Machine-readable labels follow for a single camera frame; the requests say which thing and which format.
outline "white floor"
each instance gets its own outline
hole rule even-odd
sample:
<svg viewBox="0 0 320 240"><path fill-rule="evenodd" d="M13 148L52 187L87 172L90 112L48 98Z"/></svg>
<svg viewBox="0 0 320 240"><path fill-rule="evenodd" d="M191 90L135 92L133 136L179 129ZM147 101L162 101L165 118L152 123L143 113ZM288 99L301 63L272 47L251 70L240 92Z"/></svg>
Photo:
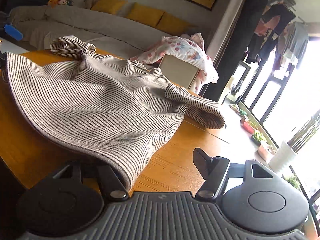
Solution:
<svg viewBox="0 0 320 240"><path fill-rule="evenodd" d="M0 37L0 40L2 40L2 42L0 43L0 50L2 53L12 52L15 54L22 54L22 53L29 52L28 50L23 49L23 48L11 43L10 41L3 39L1 37Z"/></svg>

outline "white blanket with red dots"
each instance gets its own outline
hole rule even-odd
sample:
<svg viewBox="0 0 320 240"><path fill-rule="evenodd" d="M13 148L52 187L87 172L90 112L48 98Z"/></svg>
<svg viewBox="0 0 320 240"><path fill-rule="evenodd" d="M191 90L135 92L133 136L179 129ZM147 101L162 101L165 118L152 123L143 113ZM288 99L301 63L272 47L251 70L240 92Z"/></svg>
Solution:
<svg viewBox="0 0 320 240"><path fill-rule="evenodd" d="M200 69L191 85L192 92L199 94L204 84L218 81L218 73L213 67L211 58L204 51L204 41L200 33L192 35L189 39L177 36L162 37L161 41L154 44L148 51L130 60L138 60L148 65L161 60L166 54L175 56Z"/></svg>

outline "metal screw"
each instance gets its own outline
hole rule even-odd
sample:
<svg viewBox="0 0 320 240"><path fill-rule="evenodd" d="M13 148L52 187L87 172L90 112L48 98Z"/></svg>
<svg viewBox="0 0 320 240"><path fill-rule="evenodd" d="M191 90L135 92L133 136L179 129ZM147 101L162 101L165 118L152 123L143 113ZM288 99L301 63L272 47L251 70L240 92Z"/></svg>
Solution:
<svg viewBox="0 0 320 240"><path fill-rule="evenodd" d="M198 195L203 198L212 198L214 193L210 190L201 190L198 192Z"/></svg>
<svg viewBox="0 0 320 240"><path fill-rule="evenodd" d="M110 196L113 198L124 198L126 195L127 193L122 190L114 190L110 193Z"/></svg>

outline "black and white striped fabric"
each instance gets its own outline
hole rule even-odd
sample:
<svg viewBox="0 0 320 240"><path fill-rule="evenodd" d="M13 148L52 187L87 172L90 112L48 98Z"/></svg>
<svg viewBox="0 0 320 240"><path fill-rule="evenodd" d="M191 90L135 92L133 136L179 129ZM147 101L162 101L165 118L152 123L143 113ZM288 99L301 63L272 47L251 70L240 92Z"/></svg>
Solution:
<svg viewBox="0 0 320 240"><path fill-rule="evenodd" d="M45 137L112 165L127 189L184 114L210 129L225 124L218 103L177 88L160 69L95 54L94 45L74 36L56 39L50 50L80 60L40 67L7 53L8 82L19 109Z"/></svg>

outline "white vase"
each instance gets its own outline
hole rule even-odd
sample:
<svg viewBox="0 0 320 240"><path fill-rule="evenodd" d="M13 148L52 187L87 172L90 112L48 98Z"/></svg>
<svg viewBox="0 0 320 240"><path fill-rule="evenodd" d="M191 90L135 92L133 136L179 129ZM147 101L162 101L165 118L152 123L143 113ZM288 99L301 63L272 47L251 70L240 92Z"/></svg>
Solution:
<svg viewBox="0 0 320 240"><path fill-rule="evenodd" d="M292 161L298 156L286 141L283 141L277 150L275 156L273 156L268 163L270 169L279 174L283 169L289 167Z"/></svg>

